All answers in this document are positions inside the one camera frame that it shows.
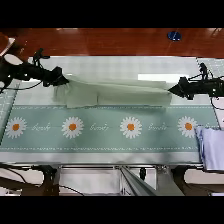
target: white flower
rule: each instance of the white flower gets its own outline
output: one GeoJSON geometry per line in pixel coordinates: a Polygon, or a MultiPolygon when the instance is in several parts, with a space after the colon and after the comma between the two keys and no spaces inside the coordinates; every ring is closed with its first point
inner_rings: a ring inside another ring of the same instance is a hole
{"type": "Polygon", "coordinates": [[[130,139],[139,136],[141,134],[140,131],[142,130],[140,121],[134,117],[126,117],[123,119],[120,127],[120,131],[123,131],[123,135],[130,139]]]}
{"type": "Polygon", "coordinates": [[[177,127],[178,130],[182,132],[182,135],[185,135],[185,137],[194,137],[194,127],[197,126],[197,121],[194,120],[194,118],[190,117],[182,117],[179,119],[177,127]]]}
{"type": "Polygon", "coordinates": [[[82,134],[81,130],[83,130],[83,127],[83,122],[78,117],[69,117],[65,122],[63,122],[63,135],[65,135],[66,138],[75,138],[76,136],[82,134]]]}
{"type": "Polygon", "coordinates": [[[24,130],[26,130],[26,121],[19,117],[11,119],[5,129],[8,138],[17,138],[18,136],[23,134],[24,130]]]}

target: reddish brown floor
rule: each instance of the reddish brown floor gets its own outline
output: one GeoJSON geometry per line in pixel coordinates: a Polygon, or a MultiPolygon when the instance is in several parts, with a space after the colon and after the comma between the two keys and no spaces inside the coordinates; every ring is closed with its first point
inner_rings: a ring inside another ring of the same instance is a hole
{"type": "Polygon", "coordinates": [[[222,28],[23,28],[0,29],[16,36],[26,59],[40,47],[45,55],[148,55],[224,58],[222,28]],[[182,40],[167,38],[178,31],[182,40]]]}

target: towel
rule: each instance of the towel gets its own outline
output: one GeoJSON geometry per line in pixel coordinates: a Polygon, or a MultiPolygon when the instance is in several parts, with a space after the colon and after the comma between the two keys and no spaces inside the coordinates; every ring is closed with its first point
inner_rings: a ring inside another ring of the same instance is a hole
{"type": "Polygon", "coordinates": [[[96,105],[168,106],[171,102],[171,93],[163,81],[65,77],[69,83],[54,87],[53,99],[68,108],[96,105]]]}
{"type": "Polygon", "coordinates": [[[201,160],[206,170],[224,170],[224,131],[196,127],[201,160]]]}

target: blue round object on floor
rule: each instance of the blue round object on floor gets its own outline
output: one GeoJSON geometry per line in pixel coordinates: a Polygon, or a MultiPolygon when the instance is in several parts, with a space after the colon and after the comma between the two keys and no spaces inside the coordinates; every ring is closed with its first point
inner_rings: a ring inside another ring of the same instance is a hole
{"type": "Polygon", "coordinates": [[[175,31],[169,32],[167,36],[170,40],[173,40],[173,41],[179,41],[181,39],[181,34],[175,31]]]}

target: lavender cloth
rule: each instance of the lavender cloth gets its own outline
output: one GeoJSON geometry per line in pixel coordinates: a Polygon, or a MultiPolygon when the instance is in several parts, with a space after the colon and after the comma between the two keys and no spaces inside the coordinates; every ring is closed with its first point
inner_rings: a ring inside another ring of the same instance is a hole
{"type": "Polygon", "coordinates": [[[200,156],[206,170],[224,170],[224,131],[196,127],[200,156]]]}

